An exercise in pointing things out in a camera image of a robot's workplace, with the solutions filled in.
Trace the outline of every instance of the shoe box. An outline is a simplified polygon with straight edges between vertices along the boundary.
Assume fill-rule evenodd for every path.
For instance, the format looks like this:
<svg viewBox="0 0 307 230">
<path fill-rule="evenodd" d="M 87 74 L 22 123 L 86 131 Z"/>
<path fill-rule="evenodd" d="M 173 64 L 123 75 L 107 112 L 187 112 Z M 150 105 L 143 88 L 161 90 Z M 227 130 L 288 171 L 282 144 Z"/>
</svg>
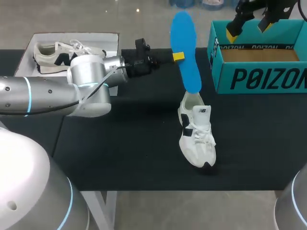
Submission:
<svg viewBox="0 0 307 230">
<path fill-rule="evenodd" d="M 106 51 L 106 57 L 118 55 L 119 34 L 116 33 L 46 33 L 34 34 L 24 51 L 23 57 L 15 72 L 15 77 L 44 77 L 61 82 L 67 82 L 67 72 L 52 74 L 40 74 L 37 71 L 36 63 L 33 60 L 34 45 L 39 42 L 41 44 L 54 44 L 55 42 L 69 43 L 70 40 L 76 39 L 85 46 L 93 46 L 102 48 Z M 110 95 L 117 95 L 117 87 L 110 89 Z"/>
<path fill-rule="evenodd" d="M 213 21 L 207 55 L 220 94 L 307 92 L 307 23 L 280 20 L 263 33 L 259 20 L 244 24 L 233 44 L 230 21 Z"/>
</svg>

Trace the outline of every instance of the gray floor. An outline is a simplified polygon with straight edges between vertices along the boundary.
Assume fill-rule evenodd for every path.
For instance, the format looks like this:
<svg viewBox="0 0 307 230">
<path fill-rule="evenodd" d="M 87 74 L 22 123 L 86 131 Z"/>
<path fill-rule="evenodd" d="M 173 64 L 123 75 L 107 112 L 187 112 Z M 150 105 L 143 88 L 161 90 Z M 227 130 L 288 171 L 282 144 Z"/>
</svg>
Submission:
<svg viewBox="0 0 307 230">
<path fill-rule="evenodd" d="M 118 32 L 120 48 L 142 37 L 165 48 L 178 11 L 166 0 L 0 0 L 0 49 L 24 49 L 33 33 L 44 32 Z M 235 15 L 231 7 L 188 11 L 199 47 L 207 46 L 211 20 Z M 297 7 L 291 18 L 300 18 Z M 273 191 L 120 192 L 116 230 L 273 230 L 275 200 Z"/>
<path fill-rule="evenodd" d="M 271 191 L 121 192 L 116 230 L 274 230 Z"/>
</svg>

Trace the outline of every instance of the blue insole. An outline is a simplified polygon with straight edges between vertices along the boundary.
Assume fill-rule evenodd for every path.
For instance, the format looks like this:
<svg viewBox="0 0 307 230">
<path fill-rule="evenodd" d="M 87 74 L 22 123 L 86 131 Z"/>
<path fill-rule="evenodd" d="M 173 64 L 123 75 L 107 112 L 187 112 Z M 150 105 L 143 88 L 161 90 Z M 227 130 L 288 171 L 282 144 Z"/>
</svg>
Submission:
<svg viewBox="0 0 307 230">
<path fill-rule="evenodd" d="M 175 15 L 170 37 L 173 53 L 184 52 L 185 59 L 178 62 L 184 87 L 189 93 L 198 93 L 201 90 L 201 76 L 195 60 L 197 36 L 193 20 L 187 12 Z"/>
</svg>

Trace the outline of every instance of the robotic arm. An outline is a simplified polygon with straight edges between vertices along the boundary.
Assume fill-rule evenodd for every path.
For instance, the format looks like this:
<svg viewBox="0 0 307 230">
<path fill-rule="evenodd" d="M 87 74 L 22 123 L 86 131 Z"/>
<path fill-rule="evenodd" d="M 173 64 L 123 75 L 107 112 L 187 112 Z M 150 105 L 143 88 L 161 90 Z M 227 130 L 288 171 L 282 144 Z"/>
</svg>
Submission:
<svg viewBox="0 0 307 230">
<path fill-rule="evenodd" d="M 109 88 L 159 68 L 144 39 L 136 57 L 80 56 L 71 62 L 67 83 L 43 77 L 0 77 L 0 116 L 57 113 L 97 117 L 111 110 Z"/>
<path fill-rule="evenodd" d="M 255 18 L 254 11 L 265 8 L 264 17 L 258 24 L 259 30 L 263 33 L 280 19 L 288 19 L 298 1 L 302 14 L 300 0 L 240 0 L 236 7 L 235 19 L 226 27 L 227 39 L 231 43 L 236 40 L 242 33 L 244 23 Z"/>
</svg>

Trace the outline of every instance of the new balance logo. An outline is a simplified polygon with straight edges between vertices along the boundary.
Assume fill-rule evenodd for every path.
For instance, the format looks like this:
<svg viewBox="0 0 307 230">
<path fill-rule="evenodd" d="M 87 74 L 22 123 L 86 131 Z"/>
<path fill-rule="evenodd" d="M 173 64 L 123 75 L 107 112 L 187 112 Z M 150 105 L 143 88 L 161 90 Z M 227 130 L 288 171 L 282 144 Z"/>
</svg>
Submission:
<svg viewBox="0 0 307 230">
<path fill-rule="evenodd" d="M 69 54 L 60 54 L 54 64 L 60 66 L 64 62 L 65 66 L 70 66 L 71 61 L 77 56 L 76 53 L 73 53 L 72 57 L 69 58 Z"/>
<path fill-rule="evenodd" d="M 182 135 L 186 137 L 191 137 L 193 129 L 187 128 L 190 124 L 188 115 L 181 114 L 181 120 L 182 120 L 182 127 L 183 127 Z"/>
</svg>

